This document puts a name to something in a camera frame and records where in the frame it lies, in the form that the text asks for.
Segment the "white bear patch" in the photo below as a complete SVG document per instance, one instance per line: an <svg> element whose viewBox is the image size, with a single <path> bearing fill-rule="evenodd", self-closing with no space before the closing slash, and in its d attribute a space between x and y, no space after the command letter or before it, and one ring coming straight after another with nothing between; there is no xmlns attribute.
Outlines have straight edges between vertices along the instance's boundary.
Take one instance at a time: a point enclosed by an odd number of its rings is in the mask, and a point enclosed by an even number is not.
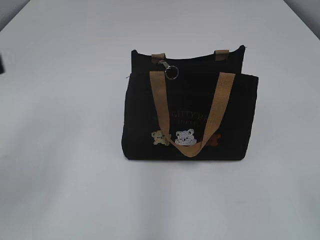
<svg viewBox="0 0 320 240"><path fill-rule="evenodd" d="M175 135L178 137L174 142L178 145L191 146L197 143L194 137L195 130L177 131Z"/></svg>

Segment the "strap loop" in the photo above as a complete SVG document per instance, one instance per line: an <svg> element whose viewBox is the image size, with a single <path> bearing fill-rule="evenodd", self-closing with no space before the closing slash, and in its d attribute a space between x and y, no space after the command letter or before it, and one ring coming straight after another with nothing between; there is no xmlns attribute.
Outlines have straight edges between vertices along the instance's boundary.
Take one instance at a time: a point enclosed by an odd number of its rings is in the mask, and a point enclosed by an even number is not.
<svg viewBox="0 0 320 240"><path fill-rule="evenodd" d="M151 54L151 62L157 64L160 60L164 60L166 55L164 53Z"/></svg>
<svg viewBox="0 0 320 240"><path fill-rule="evenodd" d="M225 49L225 50L215 50L214 51L215 54L215 60L216 61L222 61L222 60L227 60L228 56L229 56L229 50Z"/></svg>

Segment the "white table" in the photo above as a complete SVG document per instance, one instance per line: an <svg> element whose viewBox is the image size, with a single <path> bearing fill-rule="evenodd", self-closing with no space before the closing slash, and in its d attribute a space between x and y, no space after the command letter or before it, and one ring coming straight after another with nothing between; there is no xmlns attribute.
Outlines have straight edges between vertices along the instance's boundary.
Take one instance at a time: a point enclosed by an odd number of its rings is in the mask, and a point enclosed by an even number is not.
<svg viewBox="0 0 320 240"><path fill-rule="evenodd" d="M246 158L128 161L130 51L247 46ZM320 42L280 0L31 0L0 32L1 240L320 239Z"/></svg>

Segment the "beige bear patch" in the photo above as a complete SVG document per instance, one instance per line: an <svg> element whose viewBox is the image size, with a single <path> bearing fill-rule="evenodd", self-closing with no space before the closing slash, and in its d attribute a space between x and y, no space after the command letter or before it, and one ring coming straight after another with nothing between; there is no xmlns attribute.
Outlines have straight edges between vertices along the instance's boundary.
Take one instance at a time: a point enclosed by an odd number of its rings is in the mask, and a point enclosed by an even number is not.
<svg viewBox="0 0 320 240"><path fill-rule="evenodd" d="M153 145L164 144L166 146L169 146L169 141L162 134L161 130L154 131L153 133L151 133L151 136L154 138Z"/></svg>

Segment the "bag handle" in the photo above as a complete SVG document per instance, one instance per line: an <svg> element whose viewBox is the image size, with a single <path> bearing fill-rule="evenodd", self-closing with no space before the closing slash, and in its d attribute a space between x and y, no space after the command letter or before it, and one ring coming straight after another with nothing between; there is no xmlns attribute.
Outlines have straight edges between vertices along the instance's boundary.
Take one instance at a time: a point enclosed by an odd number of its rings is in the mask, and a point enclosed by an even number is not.
<svg viewBox="0 0 320 240"><path fill-rule="evenodd" d="M165 73L163 71L150 71L150 83L155 104L158 123L164 137L175 146L183 155L191 158L196 156L206 145L211 136L218 130L225 114L230 97L231 88L235 79L234 73L220 72L216 84L211 109L206 121L202 141L191 145L183 146L171 140L169 134L170 117L167 100L167 87Z"/></svg>

